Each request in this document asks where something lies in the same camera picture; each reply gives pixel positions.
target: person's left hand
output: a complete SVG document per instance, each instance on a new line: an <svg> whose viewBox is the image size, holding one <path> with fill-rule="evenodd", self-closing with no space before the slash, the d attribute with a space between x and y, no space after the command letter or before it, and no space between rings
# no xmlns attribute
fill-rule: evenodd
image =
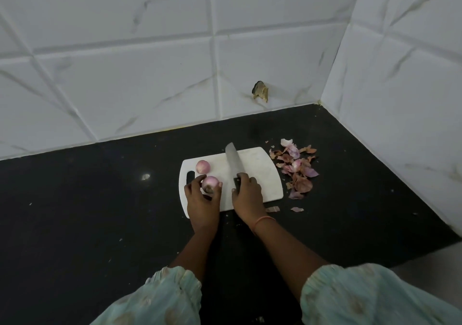
<svg viewBox="0 0 462 325"><path fill-rule="evenodd" d="M200 191L200 182L206 175L200 175L190 184L184 186L184 193L188 199L188 215L194 232L206 230L214 236L218 229L220 219L220 199L223 183L220 182L214 189L212 199L207 200Z"/></svg>

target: cutting board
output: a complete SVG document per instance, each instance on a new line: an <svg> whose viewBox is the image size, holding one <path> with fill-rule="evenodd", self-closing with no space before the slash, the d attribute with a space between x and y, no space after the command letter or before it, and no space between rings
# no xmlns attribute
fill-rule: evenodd
<svg viewBox="0 0 462 325"><path fill-rule="evenodd" d="M276 166L263 148L251 148L238 150L239 157L242 160L245 171L249 177L255 177L257 182L262 186L263 202L269 202L282 199L281 179ZM217 177L223 182L221 194L220 211L229 211L233 209L231 200L231 189L234 188L233 175L226 159L226 154L216 154L210 156L196 157L184 160L180 169L180 178L178 180L178 192L180 193L181 205L186 217L188 216L188 200L184 194L186 185L186 175L189 171L194 171L194 177L199 176L195 171L196 164L199 160L206 160L210 163L211 170L207 175Z"/></svg>

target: kitchen knife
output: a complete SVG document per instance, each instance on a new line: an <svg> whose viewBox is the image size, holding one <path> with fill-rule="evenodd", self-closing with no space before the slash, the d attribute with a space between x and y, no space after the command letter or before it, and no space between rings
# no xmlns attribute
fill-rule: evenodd
<svg viewBox="0 0 462 325"><path fill-rule="evenodd" d="M236 190L239 193L239 190L241 188L241 178L239 178L237 174L245 173L244 165L242 164L242 161L233 143L229 143L225 147L225 153L226 153L226 159L228 160L228 164L231 169L231 174L234 180L234 185L236 186Z"/></svg>

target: red thread bracelet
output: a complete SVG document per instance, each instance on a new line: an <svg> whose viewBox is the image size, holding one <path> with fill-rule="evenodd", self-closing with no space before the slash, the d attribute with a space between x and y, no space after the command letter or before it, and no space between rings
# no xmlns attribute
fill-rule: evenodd
<svg viewBox="0 0 462 325"><path fill-rule="evenodd" d="M262 217L258 218L254 223L254 227L251 229L251 231L252 231L252 233L254 233L254 235L255 235L255 227L257 226L257 223L259 221L261 221L262 219L265 219L265 218L269 218L269 219L272 219L272 220L276 221L273 217L270 217L270 216L262 216Z"/></svg>

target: black countertop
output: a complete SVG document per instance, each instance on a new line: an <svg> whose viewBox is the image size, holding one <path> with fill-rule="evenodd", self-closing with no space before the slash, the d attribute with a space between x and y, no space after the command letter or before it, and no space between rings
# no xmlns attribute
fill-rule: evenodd
<svg viewBox="0 0 462 325"><path fill-rule="evenodd" d="M279 206L273 217L326 260L392 267L460 240L321 106L260 113L1 161L0 321L93 321L192 236L177 187L184 159L221 153L230 141L268 150L281 138L317 148L320 176L303 200L267 205ZM237 222L233 211L221 213L202 323L294 323L297 301Z"/></svg>

